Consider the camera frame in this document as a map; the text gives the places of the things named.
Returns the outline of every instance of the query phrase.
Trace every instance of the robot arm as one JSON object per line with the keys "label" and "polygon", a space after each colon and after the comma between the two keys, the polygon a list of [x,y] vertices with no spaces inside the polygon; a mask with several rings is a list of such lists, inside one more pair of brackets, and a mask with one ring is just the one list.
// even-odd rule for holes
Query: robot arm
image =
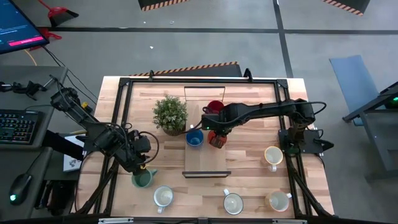
{"label": "robot arm", "polygon": [[89,151],[100,151],[105,156],[114,157],[128,172],[137,174],[144,170],[147,159],[142,153],[150,151],[150,142],[138,131],[126,134],[122,127],[111,123],[101,123],[80,106],[76,90],[62,88],[51,97],[51,105],[65,112],[87,131],[85,147]]}
{"label": "robot arm", "polygon": [[218,114],[203,114],[201,117],[202,129],[213,130],[214,138],[210,143],[221,148],[226,140],[226,135],[232,128],[247,123],[251,119],[269,118],[273,116],[288,116],[292,118],[293,126],[289,128],[289,137],[292,142],[303,140],[305,128],[315,121],[311,103],[298,99],[286,100],[280,103],[267,103],[259,105],[245,105],[231,103],[226,105]]}

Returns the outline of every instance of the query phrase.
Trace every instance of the concrete floor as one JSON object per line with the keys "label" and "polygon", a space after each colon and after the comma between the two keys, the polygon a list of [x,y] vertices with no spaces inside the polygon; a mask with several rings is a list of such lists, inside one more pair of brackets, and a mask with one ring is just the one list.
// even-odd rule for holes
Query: concrete floor
{"label": "concrete floor", "polygon": [[[80,17],[65,23],[78,27],[253,28],[276,29],[272,0],[191,0],[141,12],[136,0],[47,0]],[[36,1],[16,3],[37,26],[49,26],[47,12]],[[285,29],[396,30],[396,0],[373,0],[358,17],[321,0],[279,0]],[[48,48],[94,93],[105,75],[236,60],[256,77],[286,77],[278,34],[59,32],[62,40]],[[397,182],[368,184],[364,175],[381,168],[363,128],[346,124],[348,108],[329,58],[362,55],[380,91],[397,81],[398,35],[286,35],[295,78],[304,78],[311,100],[328,103],[316,126],[335,147],[325,153],[326,175],[335,213],[343,218],[398,222]],[[55,65],[44,50],[32,55],[39,65]],[[0,65],[31,65],[23,51],[0,55]],[[79,129],[55,113],[50,129]]]}

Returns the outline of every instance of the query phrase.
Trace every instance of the caution tape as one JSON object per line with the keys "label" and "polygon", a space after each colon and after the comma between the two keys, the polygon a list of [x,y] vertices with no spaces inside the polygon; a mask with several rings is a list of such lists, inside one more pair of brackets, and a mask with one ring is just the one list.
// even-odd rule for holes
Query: caution tape
{"label": "caution tape", "polygon": [[153,9],[158,9],[160,7],[171,6],[173,4],[178,4],[178,3],[186,2],[186,1],[189,1],[189,0],[169,0],[169,1],[165,1],[165,2],[156,3],[156,4],[153,4],[150,6],[145,6],[141,10],[149,11],[149,10],[153,10]]}
{"label": "caution tape", "polygon": [[354,9],[353,7],[346,6],[338,1],[334,1],[334,0],[322,0],[322,1],[324,1],[328,4],[331,4],[332,6],[336,6],[340,9],[344,9],[344,10],[346,10],[350,13],[356,14],[358,16],[363,16],[363,13],[361,11]]}
{"label": "caution tape", "polygon": [[[197,65],[197,66],[192,66],[192,67],[185,67],[185,68],[177,68],[177,69],[157,71],[154,74],[155,75],[165,75],[165,74],[174,73],[174,72],[186,72],[186,71],[192,71],[192,70],[197,70],[197,69],[214,68],[214,67],[221,67],[221,66],[226,66],[226,65],[237,65],[237,64],[238,64],[238,62],[225,62],[225,63],[214,63],[214,64],[211,64],[211,65]],[[133,75],[130,75],[130,76],[149,76],[149,72],[140,73],[140,74],[133,74]]]}

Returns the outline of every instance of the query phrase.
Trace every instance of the blue cup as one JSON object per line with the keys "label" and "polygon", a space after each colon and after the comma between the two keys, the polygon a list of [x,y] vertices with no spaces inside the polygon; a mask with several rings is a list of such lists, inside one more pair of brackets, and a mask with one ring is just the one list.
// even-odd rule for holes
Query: blue cup
{"label": "blue cup", "polygon": [[203,144],[203,132],[200,130],[189,132],[185,135],[185,140],[190,146],[200,146]]}

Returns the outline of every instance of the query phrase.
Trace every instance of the computer screen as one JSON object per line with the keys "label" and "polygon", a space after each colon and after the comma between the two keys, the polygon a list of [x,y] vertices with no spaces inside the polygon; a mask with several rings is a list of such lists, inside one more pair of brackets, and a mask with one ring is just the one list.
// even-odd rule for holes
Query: computer screen
{"label": "computer screen", "polygon": [[11,0],[0,0],[0,54],[48,43]]}

